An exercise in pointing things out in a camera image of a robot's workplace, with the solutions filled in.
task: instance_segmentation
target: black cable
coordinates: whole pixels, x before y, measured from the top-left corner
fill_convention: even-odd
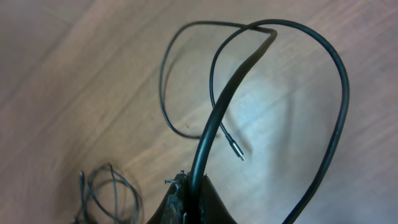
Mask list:
[[[330,138],[329,145],[327,147],[325,156],[322,159],[322,163],[315,175],[312,183],[310,184],[307,191],[304,193],[301,200],[296,204],[294,209],[290,212],[287,218],[284,220],[283,223],[293,223],[297,217],[300,215],[302,210],[311,200],[315,192],[317,191],[323,177],[326,174],[326,171],[330,165],[331,159],[336,151],[338,141],[341,136],[341,132],[343,130],[344,122],[346,119],[346,115],[348,112],[348,103],[349,103],[349,82],[348,76],[345,69],[343,62],[340,59],[337,51],[333,48],[333,46],[320,34],[315,32],[314,30],[301,25],[296,22],[292,21],[285,21],[280,19],[266,19],[263,21],[253,22],[247,26],[244,26],[229,36],[223,44],[217,50],[217,54],[215,55],[213,61],[217,59],[218,55],[222,51],[222,49],[237,35],[244,32],[248,29],[253,29],[258,26],[268,25],[268,24],[275,24],[275,25],[283,25],[288,27],[293,27],[302,32],[308,34],[310,37],[314,38],[318,41],[325,50],[330,54],[332,57],[340,75],[341,79],[341,106],[340,111],[337,117],[337,121],[335,124],[335,128]],[[231,101],[234,92],[238,88],[239,84],[247,74],[248,70],[258,61],[258,49],[255,51],[247,60],[245,60],[242,65],[235,71],[234,75],[231,77],[229,82],[224,87],[223,91],[221,92],[220,97],[218,98],[216,105],[213,108],[213,111],[210,114],[210,117],[206,123],[205,129],[203,134],[201,135],[201,139],[197,148],[197,152],[195,154],[195,158],[193,160],[191,173],[188,179],[188,219],[195,218],[198,213],[198,203],[200,198],[200,189],[201,189],[201,182],[203,178],[203,174],[205,173],[205,166],[207,162],[207,158],[210,152],[211,145],[213,144],[214,138],[216,136],[216,132],[218,126],[221,124],[225,111]]]
[[[227,26],[227,27],[237,27],[237,28],[243,28],[246,25],[244,24],[237,24],[237,23],[233,23],[233,22],[218,22],[218,21],[196,21],[196,22],[191,22],[183,27],[181,27],[177,33],[174,35],[173,39],[170,41],[169,46],[167,47],[166,53],[163,57],[163,61],[162,61],[162,65],[160,66],[160,75],[159,75],[159,100],[160,100],[160,109],[162,111],[162,114],[164,116],[164,119],[166,120],[166,123],[168,124],[168,126],[170,127],[170,129],[172,131],[174,131],[176,134],[178,134],[181,137],[184,138],[189,138],[189,139],[200,139],[200,136],[194,136],[194,135],[189,135],[189,134],[185,134],[182,133],[181,131],[179,131],[177,128],[174,127],[174,125],[171,123],[169,116],[167,115],[166,109],[165,109],[165,105],[164,105],[164,92],[163,92],[163,74],[164,74],[164,68],[165,68],[165,64],[167,61],[167,57],[169,56],[170,53],[170,49],[172,48],[175,40],[177,40],[177,37],[187,28],[191,27],[191,26],[195,26],[195,25],[216,25],[216,26]],[[252,27],[251,28],[254,31],[258,31],[258,32],[263,32],[265,34],[271,34],[274,35],[276,37],[277,32],[273,29],[267,29],[267,28],[262,28],[262,27]],[[211,100],[211,104],[214,107],[215,105],[215,100],[214,100],[214,93],[213,93],[213,76],[214,76],[214,66],[215,66],[215,62],[211,65],[212,66],[212,70],[210,72],[210,100]],[[223,123],[220,124],[220,128],[221,130],[224,132],[226,139],[229,142],[229,145],[232,147],[232,149],[234,150],[235,154],[241,158],[242,160],[245,160],[244,158],[244,154],[243,151],[241,150],[241,148],[239,147],[239,145],[236,143],[236,141],[231,137],[231,135],[227,132],[226,128],[224,127]]]
[[[104,171],[109,171],[111,173],[111,179],[104,180],[100,182],[95,188],[93,187],[93,182],[95,180],[95,177],[98,175],[99,172],[104,172]],[[108,217],[110,217],[112,220],[114,220],[115,224],[128,224],[128,223],[138,223],[139,219],[139,209],[140,209],[140,204],[141,204],[141,198],[139,196],[139,193],[137,190],[129,184],[129,182],[118,172],[116,172],[111,164],[106,164],[101,166],[98,169],[95,169],[87,178],[87,193],[85,196],[84,193],[84,188],[85,188],[85,175],[84,173],[80,172],[80,199],[81,199],[81,207],[78,211],[78,213],[75,215],[75,221],[74,223],[79,224],[79,223],[89,223],[89,224],[97,224],[92,218],[90,218],[88,214],[88,209],[87,209],[87,202],[89,202],[91,199],[94,200],[95,204],[101,209]],[[107,211],[98,201],[96,198],[96,192],[99,191],[100,188],[105,186],[106,184],[113,184],[114,187],[114,195],[115,195],[115,215],[112,215],[109,211]],[[132,196],[134,198],[134,210],[133,210],[133,215],[131,218],[128,220],[121,220],[118,217],[118,190],[116,188],[116,184],[122,184],[125,185],[132,193]]]

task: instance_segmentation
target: wood grain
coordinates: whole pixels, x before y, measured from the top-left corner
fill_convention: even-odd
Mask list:
[[[169,40],[190,21],[269,18],[326,37],[351,84],[335,158],[297,223],[395,223],[398,3],[387,0],[1,1],[2,223],[68,223],[80,204],[79,170],[108,161],[139,188],[148,220],[169,187],[164,179],[189,170],[197,146],[175,135],[159,109]],[[247,161],[220,132],[206,167],[238,223],[282,222],[315,175],[340,105],[340,80],[322,47],[297,30],[270,27],[276,41],[224,118]],[[211,111],[210,63],[233,31],[194,27],[173,47],[166,108],[178,129],[201,133]],[[247,32],[225,48],[216,95],[265,38]],[[102,200],[112,208],[107,192]]]

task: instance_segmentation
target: metal connector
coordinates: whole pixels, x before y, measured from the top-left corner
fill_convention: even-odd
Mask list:
[[[229,142],[229,145],[232,147],[232,149],[234,150],[234,152],[236,153],[236,155],[242,160],[245,161],[246,158],[243,155],[243,151],[242,149],[238,146],[238,144],[232,139]]]

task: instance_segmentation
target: black object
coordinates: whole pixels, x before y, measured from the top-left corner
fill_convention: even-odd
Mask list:
[[[184,207],[187,206],[187,201],[185,200],[187,187],[187,175],[183,173],[177,174],[166,196],[163,198],[162,203],[160,203],[159,208],[147,224],[188,223],[188,215],[185,213],[185,210],[179,209],[181,205]],[[199,223],[236,223],[228,213],[220,196],[207,176],[203,177],[203,183],[201,185],[200,208],[201,215],[199,220],[197,220]]]

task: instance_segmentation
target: wire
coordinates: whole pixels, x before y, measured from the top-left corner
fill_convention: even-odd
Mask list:
[[[95,180],[95,177],[99,174],[99,172],[104,172],[104,171],[109,171],[111,173],[112,179],[104,180],[100,182],[94,189],[93,187],[93,182]],[[98,169],[95,169],[87,178],[87,193],[86,196],[84,194],[84,188],[85,188],[85,175],[84,173],[80,172],[80,178],[79,178],[79,184],[80,184],[80,200],[81,200],[81,207],[78,211],[78,213],[75,215],[75,224],[79,223],[89,223],[89,224],[97,224],[96,221],[94,221],[92,218],[90,218],[88,214],[88,209],[87,209],[87,202],[89,202],[91,199],[94,200],[95,204],[101,209],[102,212],[104,212],[108,217],[110,217],[115,224],[128,224],[128,223],[138,223],[139,219],[139,209],[140,209],[140,204],[141,198],[139,196],[139,193],[137,190],[129,184],[129,182],[118,172],[116,172],[111,164],[105,164],[101,166]],[[100,188],[105,186],[106,184],[113,184],[113,189],[114,189],[114,195],[115,195],[115,206],[114,206],[114,214],[112,215],[109,211],[107,211],[98,201],[96,198],[96,192],[99,191]],[[118,191],[116,184],[122,184],[125,185],[132,193],[132,196],[134,198],[134,209],[133,209],[133,216],[128,219],[128,220],[121,220],[118,217]]]
[[[315,175],[312,183],[310,184],[307,191],[304,193],[301,200],[296,204],[294,209],[289,213],[287,218],[284,220],[283,223],[293,223],[297,217],[300,215],[302,210],[307,206],[315,192],[317,191],[322,179],[324,178],[326,171],[331,163],[331,159],[336,151],[338,141],[341,136],[341,132],[343,130],[343,126],[345,123],[346,115],[348,112],[348,103],[349,103],[349,81],[345,66],[338,55],[337,51],[333,48],[333,46],[320,34],[315,32],[314,30],[301,25],[296,22],[292,21],[285,21],[280,19],[266,19],[262,21],[253,22],[247,26],[241,27],[235,33],[230,35],[219,47],[217,50],[217,54],[215,55],[213,61],[215,63],[218,55],[222,51],[222,49],[237,35],[240,33],[248,30],[253,29],[258,26],[268,25],[268,24],[275,24],[275,25],[283,25],[292,28],[296,28],[301,30],[302,32],[308,34],[310,37],[314,38],[316,41],[321,44],[325,50],[330,54],[331,58],[333,59],[338,73],[341,79],[341,106],[340,111],[336,120],[336,124],[333,130],[333,133],[330,138],[330,142],[326,149],[326,153],[322,159],[322,163],[318,168],[317,174]],[[198,204],[200,198],[200,189],[201,189],[201,182],[203,178],[203,174],[205,173],[205,167],[207,158],[211,149],[211,145],[213,144],[214,138],[216,136],[216,132],[218,126],[221,124],[225,111],[229,105],[229,102],[232,100],[234,92],[238,88],[239,84],[242,82],[243,78],[250,70],[250,68],[258,61],[258,56],[262,56],[264,51],[264,44],[263,43],[259,49],[257,49],[248,59],[246,59],[241,66],[235,71],[234,75],[231,77],[229,82],[224,87],[223,91],[221,92],[220,97],[218,98],[213,111],[208,118],[206,126],[203,130],[203,134],[201,135],[201,139],[195,154],[195,158],[193,160],[191,173],[188,178],[188,218],[195,217],[198,215]]]
[[[160,100],[160,109],[162,111],[163,117],[166,120],[167,125],[170,127],[172,131],[174,131],[176,134],[178,134],[181,137],[184,138],[189,138],[189,139],[200,139],[201,136],[194,136],[190,134],[185,134],[179,131],[177,128],[174,127],[172,122],[169,119],[169,116],[167,115],[166,109],[165,109],[165,103],[164,103],[164,91],[163,91],[163,75],[164,75],[164,68],[165,64],[167,61],[167,58],[169,56],[170,50],[174,44],[174,42],[177,40],[177,37],[185,30],[188,29],[191,26],[195,25],[214,25],[214,26],[227,26],[227,27],[237,27],[237,28],[243,28],[246,25],[244,24],[237,24],[233,22],[218,22],[218,21],[196,21],[196,22],[191,22],[183,27],[181,27],[177,33],[174,35],[173,39],[170,41],[169,46],[167,47],[166,53],[163,57],[162,65],[160,66],[160,74],[159,74],[159,100]],[[273,39],[275,39],[277,32],[273,29],[267,29],[263,27],[252,27],[251,28],[254,31],[258,32],[263,32],[265,34],[270,34],[273,36]],[[213,61],[211,65],[212,69],[210,72],[210,81],[209,81],[209,86],[210,86],[210,100],[211,100],[211,105],[214,107],[215,105],[215,99],[214,99],[214,91],[213,91],[213,76],[214,76],[214,67],[215,67],[215,61]],[[232,138],[232,136],[227,132],[226,128],[224,127],[223,123],[220,124],[221,130],[224,132],[224,135],[226,139],[229,142],[229,145],[232,147],[233,151],[235,154],[242,159],[242,161],[245,160],[243,151],[239,147],[239,145],[236,143],[236,141]]]

